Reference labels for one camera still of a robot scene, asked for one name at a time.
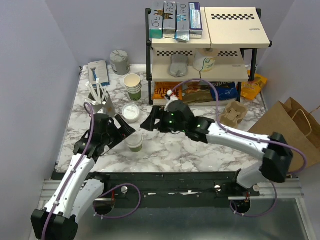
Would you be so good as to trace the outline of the green paper coffee cup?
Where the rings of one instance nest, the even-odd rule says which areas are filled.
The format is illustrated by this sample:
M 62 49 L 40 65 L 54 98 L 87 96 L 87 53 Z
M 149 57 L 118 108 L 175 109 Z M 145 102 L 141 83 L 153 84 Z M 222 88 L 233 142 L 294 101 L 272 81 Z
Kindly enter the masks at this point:
M 135 132 L 128 136 L 124 141 L 132 152 L 137 153 L 143 148 L 143 140 L 143 135 L 139 132 Z

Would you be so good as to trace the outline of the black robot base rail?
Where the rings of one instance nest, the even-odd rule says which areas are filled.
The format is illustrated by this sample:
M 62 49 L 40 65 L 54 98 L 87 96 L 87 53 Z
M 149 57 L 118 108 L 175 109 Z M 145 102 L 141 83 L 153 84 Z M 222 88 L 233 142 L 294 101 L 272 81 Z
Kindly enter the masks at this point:
M 128 192 L 115 190 L 115 208 L 227 208 L 229 199 L 258 197 L 253 188 L 236 182 L 238 172 L 92 172 L 85 179 L 101 180 L 104 191 L 128 184 Z

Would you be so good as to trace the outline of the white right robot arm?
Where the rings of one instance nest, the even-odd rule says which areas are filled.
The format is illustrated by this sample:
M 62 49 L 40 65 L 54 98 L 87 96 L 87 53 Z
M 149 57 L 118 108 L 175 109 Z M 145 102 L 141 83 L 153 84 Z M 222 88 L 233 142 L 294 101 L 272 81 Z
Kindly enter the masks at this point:
M 293 159 L 293 153 L 285 146 L 285 138 L 280 133 L 255 135 L 227 128 L 213 119 L 195 116 L 180 100 L 166 107 L 153 106 L 140 127 L 149 132 L 183 132 L 192 141 L 226 146 L 258 159 L 257 163 L 241 169 L 236 180 L 230 183 L 230 191 L 236 196 L 243 195 L 257 183 L 284 183 Z

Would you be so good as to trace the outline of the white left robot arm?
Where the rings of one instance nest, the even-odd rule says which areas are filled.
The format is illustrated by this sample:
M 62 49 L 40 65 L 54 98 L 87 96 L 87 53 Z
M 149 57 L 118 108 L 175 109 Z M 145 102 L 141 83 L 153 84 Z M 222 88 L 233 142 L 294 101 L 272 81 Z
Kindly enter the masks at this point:
M 42 209 L 35 209 L 31 223 L 38 240 L 73 240 L 78 223 L 94 199 L 107 197 L 111 185 L 104 180 L 85 180 L 105 149 L 112 149 L 135 133 L 120 115 L 97 113 L 89 130 L 74 145 L 70 165 L 55 193 Z

